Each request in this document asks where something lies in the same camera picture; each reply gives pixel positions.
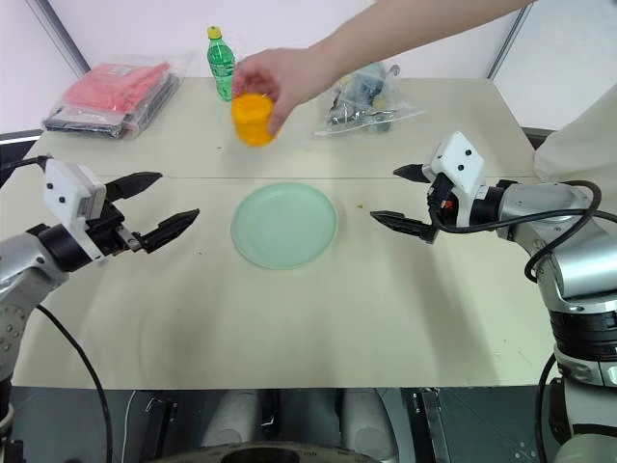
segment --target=white backdrop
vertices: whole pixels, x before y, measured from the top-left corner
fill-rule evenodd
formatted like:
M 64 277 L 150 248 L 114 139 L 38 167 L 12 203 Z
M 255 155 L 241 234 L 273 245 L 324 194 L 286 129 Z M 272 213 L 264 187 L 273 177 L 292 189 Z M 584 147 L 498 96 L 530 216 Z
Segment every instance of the white backdrop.
M 540 0 L 495 83 L 521 125 L 559 129 L 617 81 L 617 2 Z
M 76 78 L 25 0 L 2 0 L 0 133 L 39 128 Z
M 370 0 L 51 0 L 88 62 L 132 52 L 193 51 L 189 75 L 209 75 L 205 28 L 218 24 L 238 58 L 268 47 L 305 46 Z M 522 125 L 560 128 L 617 79 L 613 0 L 540 0 L 496 77 Z M 404 53 L 408 77 L 486 76 L 515 14 Z M 0 133 L 40 126 L 75 79 L 24 0 L 2 0 Z
M 196 53 L 191 75 L 210 75 L 205 28 L 219 25 L 237 58 L 264 48 L 307 46 L 330 34 L 370 0 L 51 0 L 92 65 L 112 55 Z M 513 15 L 405 53 L 396 61 L 413 77 L 485 77 Z M 359 40 L 358 46 L 370 37 Z

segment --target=plastic bag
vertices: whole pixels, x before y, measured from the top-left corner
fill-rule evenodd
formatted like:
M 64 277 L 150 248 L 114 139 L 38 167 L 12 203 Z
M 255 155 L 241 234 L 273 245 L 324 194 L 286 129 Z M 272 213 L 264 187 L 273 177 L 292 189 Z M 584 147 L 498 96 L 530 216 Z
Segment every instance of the plastic bag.
M 422 114 L 398 87 L 399 70 L 399 66 L 386 70 L 382 63 L 373 63 L 338 80 L 332 88 L 333 105 L 315 135 L 365 126 L 386 132 L 392 122 Z
M 133 138 L 145 130 L 180 86 L 191 56 L 123 56 L 87 72 L 70 86 L 47 130 Z

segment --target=green plastic bottle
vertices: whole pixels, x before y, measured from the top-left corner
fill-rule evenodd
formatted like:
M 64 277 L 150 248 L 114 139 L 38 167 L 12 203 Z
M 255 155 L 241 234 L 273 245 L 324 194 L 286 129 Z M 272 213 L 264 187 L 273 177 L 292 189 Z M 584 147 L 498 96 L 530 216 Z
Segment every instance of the green plastic bottle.
M 208 27 L 208 63 L 210 70 L 216 80 L 216 90 L 223 101 L 231 101 L 231 80 L 233 79 L 233 68 L 235 67 L 235 57 L 223 41 L 221 29 L 216 26 Z

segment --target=beige table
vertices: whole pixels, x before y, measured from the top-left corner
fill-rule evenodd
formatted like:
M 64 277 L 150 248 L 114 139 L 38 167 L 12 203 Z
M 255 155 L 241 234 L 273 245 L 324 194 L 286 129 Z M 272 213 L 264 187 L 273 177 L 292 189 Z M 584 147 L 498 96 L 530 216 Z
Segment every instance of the beige table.
M 313 103 L 263 150 L 234 140 L 228 108 L 211 87 L 206 79 L 187 80 L 137 140 L 45 134 L 33 148 L 32 154 L 88 164 L 104 179 L 164 172 L 141 197 L 119 203 L 131 230 L 147 231 L 174 212 L 201 209 L 174 243 L 150 256 L 124 254 L 92 264 L 47 299 L 83 343 L 105 387 L 537 380 L 552 338 L 539 293 L 523 276 L 523 250 L 488 233 L 442 234 L 429 246 L 368 215 L 389 208 L 425 219 L 425 185 L 389 173 L 422 161 L 456 129 L 486 156 L 490 177 L 531 177 L 532 149 L 493 84 L 407 81 L 427 114 L 385 135 L 314 139 L 319 104 Z M 292 271 L 247 263 L 229 237 L 237 204 L 273 178 L 302 178 L 324 191 L 339 214 L 329 252 Z M 40 202 L 41 187 L 36 170 L 15 173 L 0 196 L 1 236 L 55 222 Z M 70 347 L 37 314 L 14 379 L 91 386 Z

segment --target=light green plate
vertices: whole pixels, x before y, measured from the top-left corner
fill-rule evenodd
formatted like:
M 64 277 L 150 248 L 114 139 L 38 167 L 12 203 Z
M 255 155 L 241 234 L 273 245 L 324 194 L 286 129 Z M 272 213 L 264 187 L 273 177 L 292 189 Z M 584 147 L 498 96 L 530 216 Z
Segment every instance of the light green plate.
M 318 189 L 274 183 L 254 191 L 235 211 L 231 237 L 252 263 L 285 269 L 323 253 L 336 234 L 336 211 Z

